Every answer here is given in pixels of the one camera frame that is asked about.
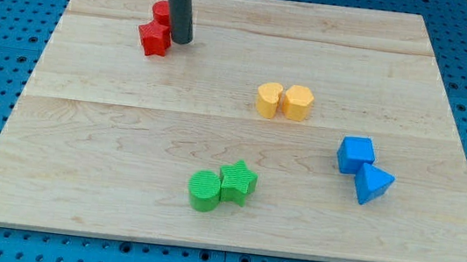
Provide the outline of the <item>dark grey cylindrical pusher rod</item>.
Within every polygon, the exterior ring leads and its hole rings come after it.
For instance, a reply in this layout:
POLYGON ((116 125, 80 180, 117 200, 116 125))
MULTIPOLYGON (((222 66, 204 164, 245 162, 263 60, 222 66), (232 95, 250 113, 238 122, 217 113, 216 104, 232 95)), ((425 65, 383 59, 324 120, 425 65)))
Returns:
POLYGON ((193 40, 192 0, 168 0, 172 41, 179 45, 193 40))

